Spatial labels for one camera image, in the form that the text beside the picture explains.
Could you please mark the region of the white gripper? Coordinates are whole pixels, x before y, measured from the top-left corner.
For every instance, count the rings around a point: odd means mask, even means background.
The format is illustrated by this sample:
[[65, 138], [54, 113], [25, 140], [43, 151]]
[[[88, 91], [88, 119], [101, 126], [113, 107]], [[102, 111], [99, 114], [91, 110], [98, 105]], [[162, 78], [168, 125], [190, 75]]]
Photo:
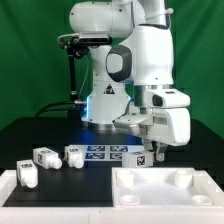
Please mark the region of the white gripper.
[[142, 138], [146, 151], [153, 152], [155, 158], [163, 162], [168, 145], [186, 145], [190, 140], [190, 115], [186, 108], [157, 109], [149, 114], [128, 114], [114, 120], [118, 132]]

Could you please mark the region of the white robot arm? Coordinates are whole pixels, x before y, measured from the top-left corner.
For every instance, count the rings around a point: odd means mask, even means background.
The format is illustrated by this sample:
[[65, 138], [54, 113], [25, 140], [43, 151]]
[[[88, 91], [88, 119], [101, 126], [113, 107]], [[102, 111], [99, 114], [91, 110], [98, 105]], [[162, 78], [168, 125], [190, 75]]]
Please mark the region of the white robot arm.
[[69, 16], [77, 52], [93, 60], [82, 121], [141, 138], [156, 161], [190, 139], [190, 97], [172, 78], [172, 13], [165, 0], [110, 0], [77, 3]]

